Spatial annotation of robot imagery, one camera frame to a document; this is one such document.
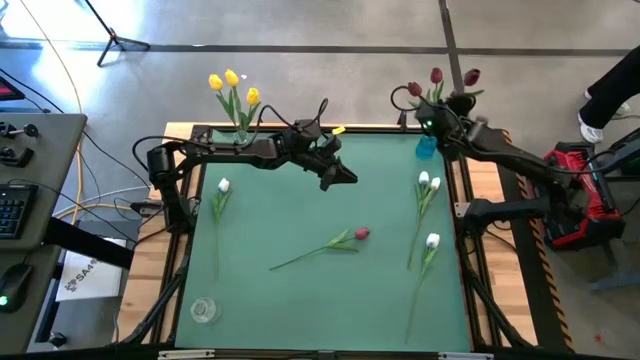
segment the black pants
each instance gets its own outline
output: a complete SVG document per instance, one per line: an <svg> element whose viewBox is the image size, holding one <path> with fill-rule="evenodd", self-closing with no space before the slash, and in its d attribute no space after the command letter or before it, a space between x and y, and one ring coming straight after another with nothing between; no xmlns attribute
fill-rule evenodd
<svg viewBox="0 0 640 360"><path fill-rule="evenodd" d="M602 129L622 103L640 94L640 46L631 50L587 91L591 100L580 109L580 117L585 124Z"/></svg>

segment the green mat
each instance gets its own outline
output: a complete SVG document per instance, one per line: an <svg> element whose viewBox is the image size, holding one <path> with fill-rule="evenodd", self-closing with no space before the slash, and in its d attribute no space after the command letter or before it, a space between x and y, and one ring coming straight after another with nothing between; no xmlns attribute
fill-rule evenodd
<svg viewBox="0 0 640 360"><path fill-rule="evenodd" d="M207 167L176 346L233 349L468 352L453 222L436 153L415 157L418 135L344 134L343 163L355 185L319 189L319 178L286 164L266 171L248 165ZM407 270L416 221L414 184L420 171L443 182L424 220L440 247L421 287L405 342L419 264ZM233 194L219 229L219 278L214 279L213 195L221 178ZM367 226L352 242L359 253L326 251L275 271L345 229ZM210 297L220 316L196 323L190 307Z"/></svg>

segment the keyboard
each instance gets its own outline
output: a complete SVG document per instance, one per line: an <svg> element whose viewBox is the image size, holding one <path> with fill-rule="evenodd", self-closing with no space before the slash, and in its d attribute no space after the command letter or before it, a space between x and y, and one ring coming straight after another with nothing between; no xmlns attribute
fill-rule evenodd
<svg viewBox="0 0 640 360"><path fill-rule="evenodd" d="M0 240L18 240L35 201L38 186L0 184Z"/></svg>

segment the gray desk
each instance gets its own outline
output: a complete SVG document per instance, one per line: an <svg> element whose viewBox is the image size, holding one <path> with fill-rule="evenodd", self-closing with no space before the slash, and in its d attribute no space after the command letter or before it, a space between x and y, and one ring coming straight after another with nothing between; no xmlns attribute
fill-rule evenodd
<svg viewBox="0 0 640 360"><path fill-rule="evenodd" d="M19 135L14 140L0 138L0 147L28 146L35 151L31 162L25 168L0 165L0 183L21 178L60 191L87 117L81 114L0 114L0 121L9 122L17 128L34 124L40 131L40 137L35 139L25 135ZM29 255L27 263L34 266L34 272L29 283L27 300L22 307L12 314L0 313L0 355L25 352L29 344L60 255L58 246L39 245L57 199L58 195L40 187L21 239L11 245L2 244L0 275L11 265L21 262L29 249L34 250Z"/></svg>

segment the tripod stand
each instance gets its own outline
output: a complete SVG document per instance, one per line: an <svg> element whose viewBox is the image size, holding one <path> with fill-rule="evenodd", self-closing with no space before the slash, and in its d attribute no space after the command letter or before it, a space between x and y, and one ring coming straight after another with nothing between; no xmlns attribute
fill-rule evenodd
<svg viewBox="0 0 640 360"><path fill-rule="evenodd" d="M102 60L104 60L105 55L107 55L107 51L109 51L112 47L120 46L122 51L126 51L126 49L124 48L125 43L142 46L146 50L148 50L149 47L151 47L151 45L149 45L148 43L118 36L115 30L113 30L113 28L108 27L107 24L105 24L104 20L102 20L102 18L100 17L96 9L94 9L93 5L91 5L91 2L89 2L89 0L84 0L84 1L87 3L87 5L89 5L91 12L93 13L93 15L95 15L98 21L100 21L100 24L102 25L104 30L107 32L107 34L109 34L109 42L107 42L107 46L104 48L104 51L102 51L102 55L100 55L100 59L98 59L99 67L102 66Z"/></svg>

